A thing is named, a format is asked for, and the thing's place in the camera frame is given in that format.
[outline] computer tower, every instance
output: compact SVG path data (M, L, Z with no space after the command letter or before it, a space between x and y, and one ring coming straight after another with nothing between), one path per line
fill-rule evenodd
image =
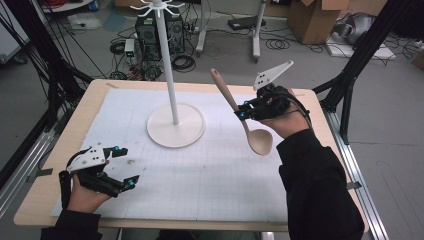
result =
M171 9L173 13L180 14L177 8ZM173 17L169 12L165 13L166 32L169 40L169 52L184 53L184 22L181 15Z
M155 19L155 11L145 17L138 17L135 23L142 59L146 61L159 61L160 54L159 36Z

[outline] white paper sheet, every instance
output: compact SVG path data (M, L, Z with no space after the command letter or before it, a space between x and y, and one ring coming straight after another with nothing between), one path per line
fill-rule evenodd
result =
M254 98L235 95L236 102ZM168 92L111 89L81 149L101 142L128 148L110 158L112 178L140 175L133 190L103 204L97 213L108 218L287 222L286 196L278 174L275 146L267 156L249 147L243 127L220 93L177 92L179 103L197 107L206 121L203 136L182 149L168 149L148 136L146 122L158 107L169 104ZM251 129L267 127L248 120ZM60 199L52 212L58 216Z

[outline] person's right hand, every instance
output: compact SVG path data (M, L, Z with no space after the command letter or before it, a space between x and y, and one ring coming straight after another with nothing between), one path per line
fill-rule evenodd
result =
M273 119L264 119L259 122L272 128L282 138L288 138L292 134L309 129L305 117L293 103L290 104L290 107L283 115Z
M67 210L93 213L102 203L110 199L107 194L98 193L81 186L77 174L74 174L72 179L74 184Z

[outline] black vertical pole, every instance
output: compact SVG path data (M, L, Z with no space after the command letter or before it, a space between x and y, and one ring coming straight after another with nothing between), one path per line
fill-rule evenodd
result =
M43 130L50 129L57 121L57 109L63 101L66 100L75 103L82 97L84 90L79 86L75 77L78 77L86 83L90 83L93 80L93 78L70 66L69 63L63 59L59 49L57 49L56 44L47 32L43 22L40 20L31 0L4 0L3 2L25 31L42 60L47 63L47 69L45 66L40 68L37 62L31 57L31 54L28 54L38 74L49 84L49 108L13 154L11 159L6 163L3 169L1 169L0 189L7 183L9 177L13 174L16 167L19 166L40 133ZM27 46L21 42L13 27L3 19L0 19L0 24L2 24L18 44L27 51Z
M313 89L317 94L330 89L327 96L321 100L321 106L330 112L335 112L339 102L344 99L340 135L345 144L349 144L347 132L355 81L414 1L416 0L388 0L343 71L336 78Z

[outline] wooden table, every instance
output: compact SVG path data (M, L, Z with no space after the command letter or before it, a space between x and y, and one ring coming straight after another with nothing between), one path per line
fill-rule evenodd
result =
M228 86L233 94L255 94L252 87ZM14 222L17 225L51 226L56 218L51 211L60 195L58 173L72 155L80 150L83 139L92 121L102 106L106 93L111 88L142 89L167 91L165 82L131 82L118 80L95 80L87 89L72 118L47 159L44 169L53 168L52 175L38 177L22 205L17 211ZM175 83L176 92L219 93L212 84ZM319 101L312 90L293 89L296 97L310 110L312 124L318 139L323 146L330 146L341 159L327 120L322 113ZM354 190L350 194L361 211L367 224L362 208ZM101 227L123 228L156 228L156 229L209 229L209 230L250 230L261 232L288 231L287 225L269 222L219 222L219 221L171 221L171 220L138 220L138 219L101 219Z

